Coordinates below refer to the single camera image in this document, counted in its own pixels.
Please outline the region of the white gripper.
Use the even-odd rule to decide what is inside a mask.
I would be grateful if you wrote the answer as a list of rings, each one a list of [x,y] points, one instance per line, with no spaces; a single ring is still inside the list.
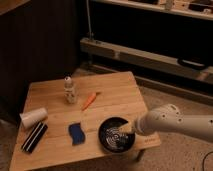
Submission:
[[[131,135],[146,135],[146,123],[143,117],[137,117],[133,122],[127,122],[119,127],[119,129],[133,129],[133,131],[125,132],[125,134]]]

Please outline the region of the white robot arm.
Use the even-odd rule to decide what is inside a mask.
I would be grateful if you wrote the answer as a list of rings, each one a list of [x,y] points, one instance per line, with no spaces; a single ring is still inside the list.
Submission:
[[[122,133],[149,136],[156,131],[174,132],[213,143],[213,115],[183,115],[173,104],[166,104],[120,126]]]

